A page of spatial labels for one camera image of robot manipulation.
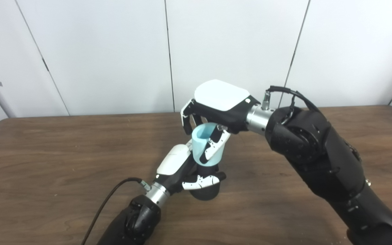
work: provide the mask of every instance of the wood grain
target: wood grain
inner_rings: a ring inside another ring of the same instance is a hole
[[[392,208],[392,107],[322,108],[361,153],[373,190]],[[0,122],[0,245],[79,244],[110,189],[151,181],[189,137],[178,113],[11,118]],[[233,135],[220,164],[227,179],[209,202],[182,192],[163,208],[148,245],[350,244],[346,227],[262,136]],[[141,187],[117,191],[89,244]]]

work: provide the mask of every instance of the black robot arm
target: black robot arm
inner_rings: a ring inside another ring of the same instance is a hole
[[[273,92],[293,95],[291,105],[271,109]],[[302,99],[308,109],[295,107],[295,98]],[[230,133],[264,135],[271,149],[286,157],[311,191],[333,207],[354,245],[392,245],[392,211],[368,185],[358,152],[301,93],[271,86],[260,103],[246,90],[212,80],[196,89],[181,116],[187,134],[193,116],[196,124],[204,117]]]

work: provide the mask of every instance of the light blue cup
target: light blue cup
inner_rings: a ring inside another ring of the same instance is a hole
[[[215,123],[209,122],[206,124],[201,124],[197,126],[192,132],[192,145],[193,145],[193,158],[201,166],[214,166],[218,164],[223,155],[223,150],[225,145],[223,145],[215,155],[208,161],[208,163],[201,163],[199,158],[202,155],[205,146],[207,145],[208,139],[210,138],[211,133],[216,128]]]

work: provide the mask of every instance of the robotic hand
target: robotic hand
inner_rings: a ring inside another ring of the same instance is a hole
[[[273,92],[292,94],[291,105],[271,109]],[[296,97],[308,110],[294,106]],[[260,103],[247,90],[212,80],[196,89],[181,117],[187,134],[193,130],[190,117],[196,125],[204,117],[233,134],[252,131],[264,135],[271,149],[285,156],[311,191],[333,207],[347,225],[347,236],[354,245],[392,245],[392,211],[370,188],[358,152],[301,93],[271,86]],[[206,154],[219,143],[219,135],[213,132]]]
[[[195,165],[191,140],[185,145],[174,146],[158,167],[152,185],[149,186],[140,180],[146,193],[131,200],[129,206],[122,210],[105,230],[98,245],[144,244],[160,222],[161,207],[171,195],[182,190],[189,190],[200,200],[214,198],[219,192],[220,182],[226,175],[218,172],[216,166],[197,167],[194,173],[190,173]]]

